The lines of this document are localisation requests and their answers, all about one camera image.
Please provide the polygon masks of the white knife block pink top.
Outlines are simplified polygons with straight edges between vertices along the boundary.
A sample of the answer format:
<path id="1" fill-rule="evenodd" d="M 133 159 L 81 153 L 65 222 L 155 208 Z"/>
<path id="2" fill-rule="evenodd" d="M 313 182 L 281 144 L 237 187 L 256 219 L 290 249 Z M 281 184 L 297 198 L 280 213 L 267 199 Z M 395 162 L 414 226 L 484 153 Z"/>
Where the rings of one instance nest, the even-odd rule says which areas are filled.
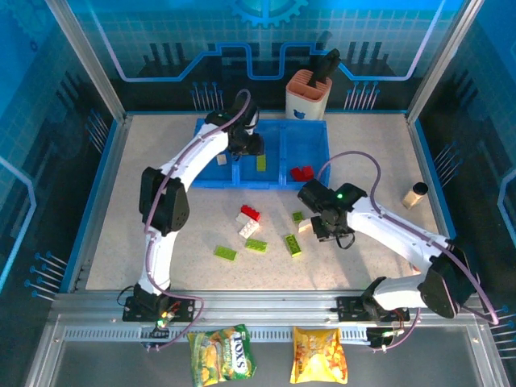
<path id="1" fill-rule="evenodd" d="M 298 120 L 322 120 L 329 98 L 332 80 L 316 81 L 308 85 L 313 72 L 298 70 L 285 87 L 285 117 Z"/>

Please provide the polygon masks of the spice jar black lid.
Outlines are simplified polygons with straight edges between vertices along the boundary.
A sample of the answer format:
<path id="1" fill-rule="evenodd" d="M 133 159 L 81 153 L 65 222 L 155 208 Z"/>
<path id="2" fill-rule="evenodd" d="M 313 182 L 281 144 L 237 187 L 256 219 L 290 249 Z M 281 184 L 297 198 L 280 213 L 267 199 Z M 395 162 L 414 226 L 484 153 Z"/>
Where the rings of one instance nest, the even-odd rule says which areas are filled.
<path id="1" fill-rule="evenodd" d="M 407 210 L 411 209 L 422 200 L 427 192 L 428 185 L 426 183 L 422 181 L 415 183 L 402 199 L 402 205 Z"/>

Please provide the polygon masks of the yellow snack bag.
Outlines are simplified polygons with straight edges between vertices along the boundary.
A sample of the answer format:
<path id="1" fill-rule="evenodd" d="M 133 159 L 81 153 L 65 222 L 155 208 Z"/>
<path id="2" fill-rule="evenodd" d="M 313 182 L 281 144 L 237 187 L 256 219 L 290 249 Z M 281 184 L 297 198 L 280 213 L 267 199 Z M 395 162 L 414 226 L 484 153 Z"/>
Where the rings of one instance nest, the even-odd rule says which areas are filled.
<path id="1" fill-rule="evenodd" d="M 293 367 L 289 382 L 311 381 L 346 385 L 347 360 L 339 328 L 312 330 L 293 328 Z"/>

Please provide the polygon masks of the green candy bag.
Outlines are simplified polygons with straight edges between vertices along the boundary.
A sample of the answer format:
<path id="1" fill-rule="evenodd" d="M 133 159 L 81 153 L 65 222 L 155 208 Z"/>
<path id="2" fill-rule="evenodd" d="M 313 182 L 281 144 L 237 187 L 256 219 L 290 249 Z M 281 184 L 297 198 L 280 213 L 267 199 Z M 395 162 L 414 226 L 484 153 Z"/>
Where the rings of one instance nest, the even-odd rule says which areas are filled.
<path id="1" fill-rule="evenodd" d="M 189 333 L 187 339 L 194 387 L 209 387 L 254 376 L 256 362 L 251 350 L 251 335 L 244 324 Z"/>

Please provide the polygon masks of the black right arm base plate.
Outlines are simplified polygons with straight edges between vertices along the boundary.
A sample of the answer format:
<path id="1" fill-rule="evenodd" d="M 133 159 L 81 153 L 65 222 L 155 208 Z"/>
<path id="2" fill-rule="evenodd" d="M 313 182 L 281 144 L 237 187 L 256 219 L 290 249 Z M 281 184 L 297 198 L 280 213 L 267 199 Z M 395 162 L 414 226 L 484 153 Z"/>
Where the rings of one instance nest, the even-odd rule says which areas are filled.
<path id="1" fill-rule="evenodd" d="M 340 322 L 409 322 L 407 309 L 385 310 L 371 298 L 337 297 L 336 313 Z"/>

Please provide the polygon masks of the black handled knife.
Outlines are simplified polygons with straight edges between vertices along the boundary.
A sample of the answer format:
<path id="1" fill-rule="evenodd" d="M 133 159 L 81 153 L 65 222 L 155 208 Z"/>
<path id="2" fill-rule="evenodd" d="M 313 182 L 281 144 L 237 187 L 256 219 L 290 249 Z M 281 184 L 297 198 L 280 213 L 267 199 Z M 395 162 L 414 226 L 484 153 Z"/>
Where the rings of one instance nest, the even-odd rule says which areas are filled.
<path id="1" fill-rule="evenodd" d="M 327 78 L 341 63 L 340 52 L 337 48 L 330 50 L 315 66 L 307 85 L 315 88 L 318 83 L 327 83 Z"/>

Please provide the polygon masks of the aluminium rail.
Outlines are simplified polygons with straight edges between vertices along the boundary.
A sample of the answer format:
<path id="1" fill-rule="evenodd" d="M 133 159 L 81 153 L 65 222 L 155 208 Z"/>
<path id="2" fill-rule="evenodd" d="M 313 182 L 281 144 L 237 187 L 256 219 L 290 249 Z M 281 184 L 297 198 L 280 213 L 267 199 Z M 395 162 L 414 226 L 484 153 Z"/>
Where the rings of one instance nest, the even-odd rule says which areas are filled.
<path id="1" fill-rule="evenodd" d="M 337 297 L 357 298 L 360 291 L 199 291 L 204 308 L 201 327 L 230 326 L 330 326 L 338 317 L 331 309 Z M 56 296 L 50 318 L 67 323 L 117 323 L 123 306 L 116 292 L 85 291 Z"/>

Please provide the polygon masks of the aluminium frame post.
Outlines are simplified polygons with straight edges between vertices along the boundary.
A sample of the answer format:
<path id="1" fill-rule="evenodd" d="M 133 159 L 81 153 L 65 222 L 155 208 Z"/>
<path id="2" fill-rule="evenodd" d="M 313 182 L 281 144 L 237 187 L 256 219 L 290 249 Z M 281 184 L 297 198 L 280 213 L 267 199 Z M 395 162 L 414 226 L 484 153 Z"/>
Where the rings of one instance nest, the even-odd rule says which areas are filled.
<path id="1" fill-rule="evenodd" d="M 406 113 L 408 124 L 415 123 L 424 106 L 434 92 L 448 65 L 456 55 L 458 48 L 472 26 L 485 0 L 463 0 L 456 19 L 448 29 L 439 46 L 427 74 L 422 79 Z"/>
<path id="2" fill-rule="evenodd" d="M 65 37 L 76 53 L 114 120 L 124 124 L 127 113 L 115 92 L 100 60 L 66 0 L 44 0 Z"/>

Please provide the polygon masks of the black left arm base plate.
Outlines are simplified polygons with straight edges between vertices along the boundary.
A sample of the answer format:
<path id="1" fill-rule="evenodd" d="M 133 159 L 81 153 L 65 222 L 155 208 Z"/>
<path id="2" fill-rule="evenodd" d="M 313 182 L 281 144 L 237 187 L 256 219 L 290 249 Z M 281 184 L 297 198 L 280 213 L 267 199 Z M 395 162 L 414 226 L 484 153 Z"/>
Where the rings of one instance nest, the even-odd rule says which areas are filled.
<path id="1" fill-rule="evenodd" d="M 134 297 L 125 301 L 122 320 L 124 322 L 155 323 L 162 318 L 162 314 L 172 312 L 173 322 L 191 323 L 194 319 L 194 300 L 165 298 L 157 310 L 150 310 L 142 306 Z"/>

